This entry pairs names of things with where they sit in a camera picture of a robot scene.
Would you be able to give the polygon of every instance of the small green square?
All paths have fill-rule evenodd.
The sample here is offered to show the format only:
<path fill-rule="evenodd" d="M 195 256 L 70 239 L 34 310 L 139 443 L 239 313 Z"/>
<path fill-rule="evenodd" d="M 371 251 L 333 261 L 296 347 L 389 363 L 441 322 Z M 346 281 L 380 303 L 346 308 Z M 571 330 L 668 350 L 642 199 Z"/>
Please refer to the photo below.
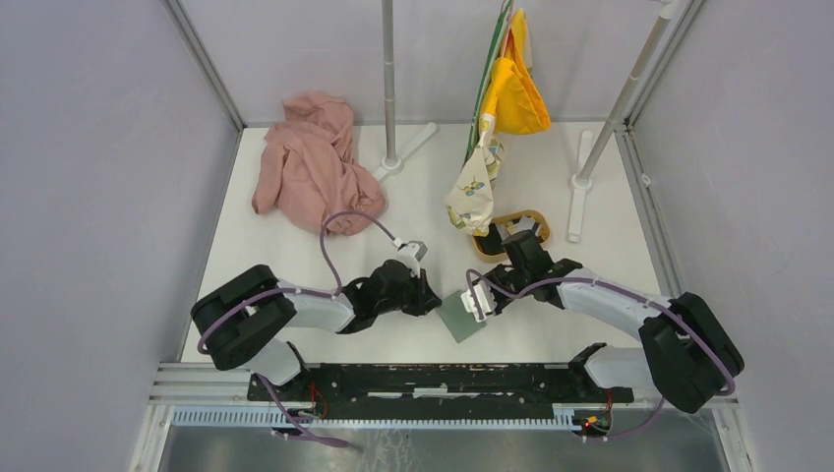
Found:
<path fill-rule="evenodd" d="M 486 325 L 486 322 L 476 322 L 475 317 L 463 308 L 463 302 L 460 300 L 460 294 L 462 293 L 463 290 L 458 290 L 445 297 L 443 304 L 437 309 L 441 320 L 446 324 L 446 328 L 458 343 L 463 342 L 464 339 Z"/>

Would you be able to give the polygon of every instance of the pink cloth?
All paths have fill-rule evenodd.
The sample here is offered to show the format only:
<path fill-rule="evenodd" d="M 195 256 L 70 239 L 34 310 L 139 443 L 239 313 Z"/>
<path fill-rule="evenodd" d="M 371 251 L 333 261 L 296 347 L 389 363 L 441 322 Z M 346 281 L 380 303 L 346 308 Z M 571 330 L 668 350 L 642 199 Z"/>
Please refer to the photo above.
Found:
<path fill-rule="evenodd" d="M 278 207 L 298 227 L 318 233 L 330 215 L 386 209 L 380 184 L 353 160 L 353 110 L 341 98 L 307 92 L 284 100 L 285 123 L 267 132 L 261 175 L 252 197 L 255 213 Z M 356 234 L 370 224 L 348 215 L 328 231 Z"/>

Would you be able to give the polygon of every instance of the white stand base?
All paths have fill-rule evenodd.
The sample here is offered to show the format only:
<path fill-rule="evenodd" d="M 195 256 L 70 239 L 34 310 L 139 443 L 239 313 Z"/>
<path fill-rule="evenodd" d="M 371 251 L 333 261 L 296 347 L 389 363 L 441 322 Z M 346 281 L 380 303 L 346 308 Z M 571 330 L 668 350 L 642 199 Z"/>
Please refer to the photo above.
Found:
<path fill-rule="evenodd" d="M 401 152 L 398 152 L 396 155 L 396 162 L 394 164 L 389 164 L 386 162 L 386 159 L 383 157 L 383 160 L 380 162 L 380 167 L 374 171 L 372 174 L 378 182 L 383 183 L 384 180 L 390 175 L 396 175 L 402 171 L 402 166 L 405 164 L 405 160 L 411 157 L 414 152 L 417 152 L 422 145 L 424 145 L 429 139 L 431 139 L 435 133 L 438 132 L 438 125 L 435 123 L 429 123 L 426 125 L 426 128 L 423 128 L 419 133 L 414 135 L 408 143 L 402 148 Z"/>
<path fill-rule="evenodd" d="M 591 179 L 582 181 L 579 179 L 579 172 L 585 166 L 591 148 L 594 145 L 594 134 L 590 131 L 583 131 L 579 141 L 579 157 L 576 162 L 576 173 L 570 177 L 568 183 L 573 191 L 570 201 L 570 217 L 567 219 L 567 240 L 571 243 L 578 243 L 582 239 L 582 218 L 585 216 L 585 195 L 591 191 L 593 182 Z"/>

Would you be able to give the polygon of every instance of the black mount plate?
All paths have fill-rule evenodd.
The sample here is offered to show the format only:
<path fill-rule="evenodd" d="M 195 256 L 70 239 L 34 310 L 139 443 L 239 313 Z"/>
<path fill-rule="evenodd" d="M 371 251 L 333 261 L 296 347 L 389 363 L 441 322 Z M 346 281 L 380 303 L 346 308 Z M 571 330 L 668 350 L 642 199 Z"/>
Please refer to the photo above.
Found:
<path fill-rule="evenodd" d="M 561 364 L 320 364 L 276 391 L 282 401 L 310 401 L 315 383 L 328 402 L 329 419 L 551 419 L 553 403 L 608 401 L 607 390 L 590 380 L 578 359 Z M 252 379 L 248 399 L 270 401 L 264 386 Z M 471 395 L 450 396 L 454 393 Z M 630 388 L 613 388 L 612 396 L 618 403 L 634 401 Z"/>

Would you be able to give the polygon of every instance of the gray wall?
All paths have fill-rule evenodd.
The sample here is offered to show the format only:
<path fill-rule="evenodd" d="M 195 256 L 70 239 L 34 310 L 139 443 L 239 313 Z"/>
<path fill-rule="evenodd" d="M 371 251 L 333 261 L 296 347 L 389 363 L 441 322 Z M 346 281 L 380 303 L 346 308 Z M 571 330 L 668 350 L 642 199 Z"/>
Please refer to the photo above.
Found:
<path fill-rule="evenodd" d="M 233 144 L 160 1 L 0 2 L 0 469 L 124 470 Z"/>
<path fill-rule="evenodd" d="M 244 119 L 322 89 L 383 120 L 380 0 L 183 0 Z M 501 0 L 395 0 L 397 120 L 467 121 Z M 657 18 L 646 0 L 516 0 L 551 118 L 604 119 Z"/>
<path fill-rule="evenodd" d="M 637 127 L 685 288 L 747 362 L 764 471 L 834 467 L 834 3 L 707 1 Z"/>

